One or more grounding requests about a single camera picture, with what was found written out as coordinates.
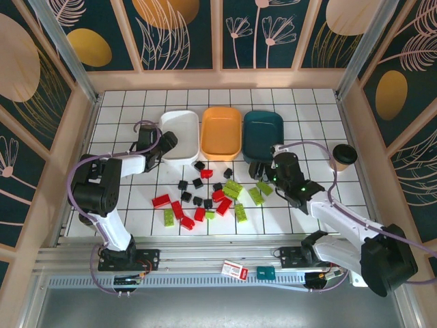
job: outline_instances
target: grid tile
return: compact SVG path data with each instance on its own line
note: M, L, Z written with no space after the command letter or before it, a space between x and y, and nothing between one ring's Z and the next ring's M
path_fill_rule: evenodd
M145 90L126 91L123 106L144 106Z
M348 143L332 90L149 90L107 92L104 95L89 151L96 154L126 151L137 139L132 127L140 119L158 122L166 111L188 108L197 113L201 121L203 112L208 107L220 105L231 105L239 110L243 117L253 109L276 111L284 119L286 144L311 140L327 145L332 151L337 144ZM333 180L333 172L329 167L327 156L318 148L308 145L294 146L292 151L300 159L300 168L305 178L311 176L311 179L327 190ZM235 233L309 234L321 227L335 233L326 224L319 223L317 219L290 208L276 193L269 197L264 195L266 200L264 204L255 207L247 192L255 187L255 181L249 177L249 164L244 162L242 153L232 162L209 162L202 154L198 160L203 161L214 171L211 179L203 179L204 186L198 190L194 189L192 181L199 177L199 172L192 165L172 167L161 163L158 168L149 173L121 179L117 208L129 232L135 236L179 238L188 235L234 235ZM164 226L163 209L153 209L153 198L169 194L172 201L179 200L181 191L178 190L177 184L182 179L189 182L188 192L192 193L193 197L211 198L212 185L216 182L226 182L223 172L228 167L234 171L232 179L244 187L237 202L244 205L248 216L247 222L236 223L234 202L225 217L216 215L216 218L211 221L196 222L195 229L192 231L180 227L177 220L172 228ZM338 178L339 182L333 190L333 196L360 215L368 217L355 166L351 165L345 171L339 172ZM194 217L195 206L192 200L189 203L182 203L182 207L188 217ZM72 215L66 225L67 236L93 236L94 231L83 225L77 219L77 212L74 213L75 216Z

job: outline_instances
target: toy block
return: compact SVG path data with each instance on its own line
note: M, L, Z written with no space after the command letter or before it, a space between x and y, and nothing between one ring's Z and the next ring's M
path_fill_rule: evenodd
M192 230L195 224L196 223L189 217L183 217L182 220L180 220L180 225L187 230Z
M249 189L249 195L251 196L256 206L259 206L262 203L264 203L264 198L259 194L257 187L253 187L252 189Z
M170 204L170 197L166 195L159 196L152 200L152 204L154 208L160 208L164 205Z
M273 189L268 184L262 181L257 182L257 187L266 196L269 196L273 192Z
M237 200L238 196L240 195L239 193L237 193L236 191L224 186L223 187L223 193L227 196L232 198L233 200Z
M223 190L218 190L212 193L212 201L214 203L220 202L225 198L225 194L223 193Z
M191 200L191 196L193 196L193 195L191 195L189 192L187 192L187 191L184 191L183 193L182 193L182 197L180 198L181 200L183 200L184 202L186 202L186 203L189 203L190 202L190 200Z
M212 208L212 200L204 200L203 201L203 207L206 210L209 210L210 208Z
M182 206L180 205L179 201L171 203L171 208L173 209L176 219L179 220L184 217L184 211L182 210Z
M221 183L216 183L216 184L214 184L213 186L212 186L212 188L214 189L214 191L218 191L218 190L221 190L221 189L223 189L223 185L221 184Z
M246 212L244 211L243 204L236 204L235 205L235 216L237 218L238 223L247 221L247 216L246 216Z
M200 180L200 178L193 180L193 184L194 184L194 188L196 189L203 187L203 182L202 180Z
M220 205L218 206L216 212L221 215L224 216L227 212L227 210L229 210L229 207L231 207L232 201L229 198L225 198Z
M173 210L168 208L164 210L164 226L173 227L175 225Z
M197 171L201 171L201 170L203 170L204 168L205 168L205 164L203 164L201 161L198 161L195 165L194 165L194 168L197 170Z
M212 177L212 170L211 169L203 169L200 171L200 177L202 179L209 179Z
M232 174L233 174L233 172L232 172L231 169L226 169L226 171L225 171L225 173L223 174L223 176L224 176L226 179L230 179L230 178L232 177Z
M193 198L193 204L196 206L202 206L203 203L203 199L201 199L200 197L195 196Z
M198 207L196 213L194 214L194 220L203 222L205 219L205 212L206 210L204 208Z
M181 180L181 181L179 181L178 189L182 190L182 191L185 191L187 186L188 186L188 181Z
M208 220L212 220L215 217L215 213L211 212L211 211L206 211L205 212L205 218L207 218Z
M234 190L238 195L240 195L241 190L243 190L243 186L233 180L228 180L225 184L225 187Z

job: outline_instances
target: metal rod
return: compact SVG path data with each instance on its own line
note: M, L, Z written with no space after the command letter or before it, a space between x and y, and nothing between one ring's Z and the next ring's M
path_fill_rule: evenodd
M391 14L395 11L398 2L399 0L381 0L369 28L361 38L360 43L349 61L343 78L340 81L337 89L337 99L339 101L342 101L348 94L361 68L363 68L376 42L383 33L386 24L389 22Z
M94 90L88 75L74 52L71 44L68 42L67 36L61 26L58 24L51 8L47 1L29 0L33 11L39 18L42 26L44 26L48 36L57 47L59 53L63 57L71 73L76 78L77 83L82 87L85 95L93 104L96 103L96 91Z

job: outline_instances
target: flower illustration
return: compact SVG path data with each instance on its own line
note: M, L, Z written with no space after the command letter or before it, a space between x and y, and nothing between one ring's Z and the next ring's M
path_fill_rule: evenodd
M257 36L258 36L258 22L259 22L259 13L261 12L261 8L267 7L279 7L280 5L295 5L299 3L300 0L255 0L255 4L257 5L257 16L255 19L255 33L253 36L253 68L257 67Z
M9 147L4 136L0 136L0 176L9 178L14 173L14 164L18 154L18 141L9 140Z
M247 17L244 18L238 17L235 19L235 21L232 17L229 17L226 19L226 26L227 26L227 30L231 34L232 43L234 45L235 63L237 64L237 68L240 69L240 64L238 63L235 39L242 38L244 36L249 36L253 33L253 30L249 29L250 24L247 20Z
M296 41L296 33L292 33L294 30L293 18L278 17L273 25L271 16L263 18L262 31L267 44L266 68L268 68L268 54L271 46Z
M35 186L32 186L31 184L21 180L20 178L17 178L14 175L14 165L16 162L17 155L18 155L18 141L16 141L14 138L11 138L9 140L9 145L8 145L6 138L4 136L0 136L0 178L13 178L17 180L19 183L22 183L23 185L31 187L32 189L36 189ZM16 195L12 195L11 193L8 193L7 191L4 191L2 189L0 189L0 194L26 205L31 204L30 201L25 200ZM21 225L21 223L7 223L3 221L0 221L0 224L9 224L10 226Z

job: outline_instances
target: gray floor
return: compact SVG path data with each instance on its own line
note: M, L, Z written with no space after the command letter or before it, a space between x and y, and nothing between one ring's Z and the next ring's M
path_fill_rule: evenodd
M50 290L39 328L403 327L395 299L344 284L310 295L267 287L166 288L118 299Z

